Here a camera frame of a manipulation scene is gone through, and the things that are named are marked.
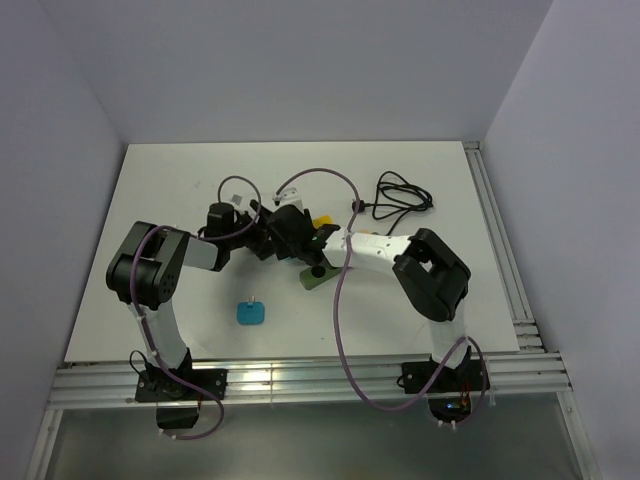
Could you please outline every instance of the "yellow object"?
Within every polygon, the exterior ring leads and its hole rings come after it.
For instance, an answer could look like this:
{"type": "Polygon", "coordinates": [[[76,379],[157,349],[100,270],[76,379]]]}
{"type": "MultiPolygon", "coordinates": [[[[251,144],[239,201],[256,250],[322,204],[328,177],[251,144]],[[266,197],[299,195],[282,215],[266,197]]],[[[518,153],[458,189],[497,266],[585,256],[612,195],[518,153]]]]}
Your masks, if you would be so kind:
{"type": "Polygon", "coordinates": [[[320,228],[322,225],[333,224],[333,220],[329,215],[323,215],[322,217],[314,218],[312,223],[313,228],[320,228]]]}

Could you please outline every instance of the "white tabletop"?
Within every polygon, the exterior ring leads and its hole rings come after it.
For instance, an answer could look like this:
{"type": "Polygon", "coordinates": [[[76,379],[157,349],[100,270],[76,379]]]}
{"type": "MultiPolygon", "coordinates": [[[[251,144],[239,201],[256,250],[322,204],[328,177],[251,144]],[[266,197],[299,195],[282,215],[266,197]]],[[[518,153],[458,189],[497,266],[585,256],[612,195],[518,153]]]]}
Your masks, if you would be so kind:
{"type": "MultiPolygon", "coordinates": [[[[107,289],[105,272],[137,220],[178,225],[195,232],[216,201],[220,180],[251,178],[266,206],[291,175],[310,167],[336,169],[354,181],[361,197],[373,201],[385,170],[426,188],[435,208],[410,214],[394,234],[434,230],[472,272],[465,304],[467,331],[486,352],[517,351],[518,343],[500,274],[466,157],[459,142],[323,142],[131,145],[89,275],[65,360],[117,361],[143,349],[127,307],[107,289]]],[[[294,184],[313,217],[330,215],[346,224],[353,194],[337,177],[315,173],[294,184]]],[[[229,182],[227,198],[252,196],[241,182],[229,182]]],[[[361,214],[355,230],[386,232],[393,220],[361,214]]],[[[185,268],[173,297],[180,332],[196,359],[311,358],[337,355],[331,320],[336,284],[332,279],[306,291],[305,268],[297,261],[260,262],[249,251],[234,251],[219,273],[185,268]],[[236,321],[238,302],[255,296],[265,304],[262,325],[236,321]]],[[[341,325],[348,355],[429,353],[428,321],[409,303],[397,279],[350,271],[341,299],[341,325]]]]}

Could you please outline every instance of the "gray wall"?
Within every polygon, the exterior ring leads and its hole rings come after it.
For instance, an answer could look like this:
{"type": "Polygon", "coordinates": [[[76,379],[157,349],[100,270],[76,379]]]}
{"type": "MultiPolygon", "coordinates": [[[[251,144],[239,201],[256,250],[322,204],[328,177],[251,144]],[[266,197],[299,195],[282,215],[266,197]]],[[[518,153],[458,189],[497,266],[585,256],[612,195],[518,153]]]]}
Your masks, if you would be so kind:
{"type": "Polygon", "coordinates": [[[551,0],[41,0],[131,143],[484,137],[551,0]]]}
{"type": "Polygon", "coordinates": [[[21,478],[122,144],[35,0],[0,2],[0,476],[21,478]]]}
{"type": "Polygon", "coordinates": [[[485,158],[606,478],[640,475],[640,3],[556,0],[485,158]]]}

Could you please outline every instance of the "purple cable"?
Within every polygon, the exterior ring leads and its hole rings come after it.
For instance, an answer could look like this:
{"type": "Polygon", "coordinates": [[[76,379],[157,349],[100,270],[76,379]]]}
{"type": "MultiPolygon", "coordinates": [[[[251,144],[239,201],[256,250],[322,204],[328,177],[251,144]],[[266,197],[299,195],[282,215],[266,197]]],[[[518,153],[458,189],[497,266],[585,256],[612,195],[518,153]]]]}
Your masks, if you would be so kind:
{"type": "MultiPolygon", "coordinates": [[[[356,203],[355,203],[355,206],[354,206],[354,209],[353,209],[353,215],[349,219],[349,222],[347,223],[347,227],[346,227],[347,232],[348,233],[351,232],[351,228],[353,227],[353,224],[354,224],[354,222],[356,220],[356,216],[358,215],[357,212],[359,210],[358,207],[360,206],[360,195],[358,194],[358,189],[356,188],[354,183],[351,180],[349,180],[349,178],[347,178],[342,173],[336,172],[335,170],[331,170],[329,168],[321,168],[321,167],[319,167],[319,168],[309,168],[307,170],[303,170],[302,172],[299,172],[299,173],[295,174],[289,180],[284,182],[282,184],[282,186],[276,191],[276,194],[279,194],[291,182],[293,182],[294,180],[298,179],[299,177],[301,177],[303,175],[306,175],[307,173],[315,173],[315,172],[330,173],[331,175],[335,175],[337,177],[340,177],[342,180],[347,182],[347,184],[349,184],[349,186],[353,190],[353,194],[356,197],[356,203]]],[[[445,364],[447,363],[449,358],[451,358],[451,355],[453,355],[455,350],[465,341],[465,339],[468,339],[473,344],[475,349],[478,351],[478,356],[480,357],[480,362],[482,364],[483,377],[482,377],[482,391],[480,393],[480,399],[478,401],[478,406],[479,406],[483,402],[485,394],[486,394],[487,370],[486,370],[486,365],[485,365],[485,362],[484,362],[484,357],[482,355],[482,352],[480,351],[480,347],[476,343],[476,341],[473,340],[471,337],[460,337],[453,344],[453,346],[449,349],[447,354],[444,356],[444,358],[440,362],[440,365],[438,365],[438,368],[436,368],[436,371],[433,372],[433,375],[431,375],[431,378],[429,379],[427,384],[422,388],[422,390],[420,390],[420,392],[415,397],[413,397],[412,399],[408,400],[407,402],[405,402],[403,404],[396,405],[396,406],[389,406],[389,407],[385,406],[385,405],[380,405],[379,403],[376,403],[373,400],[371,400],[369,397],[367,397],[367,395],[362,391],[360,386],[357,384],[356,379],[353,376],[353,373],[351,372],[351,368],[349,367],[349,363],[347,362],[347,356],[344,353],[344,346],[342,345],[342,335],[340,333],[340,322],[339,322],[340,293],[342,292],[342,285],[344,284],[344,280],[345,280],[345,277],[347,275],[349,262],[351,261],[351,254],[352,254],[352,251],[353,251],[353,248],[352,248],[352,245],[351,245],[351,235],[349,235],[349,234],[346,235],[346,243],[347,243],[347,255],[345,256],[344,263],[342,265],[342,271],[340,272],[340,276],[338,277],[338,284],[336,285],[336,292],[335,292],[335,295],[333,297],[333,330],[334,330],[334,334],[335,334],[335,337],[336,337],[336,345],[338,347],[338,356],[340,357],[340,363],[342,364],[342,368],[344,370],[344,373],[347,376],[347,380],[349,380],[349,383],[351,384],[351,387],[353,388],[353,391],[358,395],[358,397],[360,397],[360,399],[364,403],[366,403],[367,405],[369,405],[372,408],[375,408],[376,410],[380,410],[381,412],[396,413],[396,412],[404,411],[404,410],[412,407],[413,405],[415,405],[425,395],[425,393],[427,393],[427,390],[429,390],[429,388],[431,388],[431,385],[433,385],[433,383],[436,381],[436,379],[438,378],[438,375],[440,375],[440,372],[442,372],[442,370],[444,369],[445,364]]],[[[476,411],[476,408],[474,408],[471,411],[471,413],[469,414],[469,416],[467,418],[465,418],[464,420],[460,421],[459,424],[466,423],[473,416],[473,413],[475,411],[476,411]]]]}
{"type": "MultiPolygon", "coordinates": [[[[260,196],[258,187],[256,187],[255,184],[251,182],[251,180],[244,177],[240,177],[238,175],[232,175],[230,177],[225,178],[224,180],[222,180],[222,182],[220,182],[220,185],[218,186],[218,201],[221,201],[220,194],[221,194],[223,185],[227,181],[232,179],[242,180],[248,183],[249,185],[251,185],[251,187],[253,187],[253,189],[255,190],[256,195],[258,196],[258,209],[256,210],[255,216],[251,219],[251,222],[247,226],[238,230],[237,232],[233,232],[229,235],[222,235],[220,237],[203,238],[201,240],[212,241],[212,240],[226,240],[229,238],[233,238],[246,232],[256,222],[258,215],[260,214],[260,209],[262,208],[262,197],[260,196]]],[[[193,383],[183,380],[182,378],[178,377],[177,375],[174,375],[169,371],[169,368],[167,367],[166,363],[164,363],[164,360],[162,360],[162,357],[160,356],[160,352],[158,352],[158,349],[156,348],[156,344],[153,340],[153,336],[151,335],[151,330],[149,329],[149,324],[147,323],[147,318],[144,314],[144,311],[142,310],[142,307],[140,306],[140,303],[138,302],[138,296],[136,294],[136,281],[135,281],[136,273],[138,271],[138,264],[140,263],[140,258],[142,257],[142,252],[144,251],[144,247],[147,245],[147,243],[149,243],[149,240],[151,240],[151,238],[153,238],[155,234],[163,230],[175,230],[175,228],[167,225],[159,225],[157,227],[154,227],[151,230],[149,230],[149,232],[143,237],[142,241],[140,242],[140,245],[138,245],[136,253],[133,256],[133,262],[131,264],[131,276],[129,277],[129,293],[131,295],[131,303],[133,304],[133,307],[136,309],[136,312],[138,312],[138,315],[141,318],[142,330],[144,331],[144,336],[147,339],[149,348],[151,349],[152,352],[156,352],[156,355],[154,356],[154,358],[156,359],[156,362],[158,362],[158,366],[160,367],[160,369],[164,372],[165,375],[167,375],[167,377],[169,377],[174,382],[177,382],[180,385],[190,388],[200,393],[201,395],[207,398],[210,398],[211,400],[216,402],[218,404],[218,407],[220,408],[220,417],[218,418],[218,421],[215,423],[215,425],[211,427],[209,430],[206,430],[205,432],[202,432],[196,435],[175,435],[175,438],[177,440],[198,440],[200,438],[204,438],[208,435],[211,435],[220,427],[220,425],[222,424],[222,421],[224,420],[224,406],[222,405],[222,402],[220,401],[220,399],[216,397],[213,393],[197,385],[194,385],[193,383]]],[[[163,433],[171,438],[174,438],[174,435],[171,433],[168,433],[168,432],[163,432],[163,433]]]]}

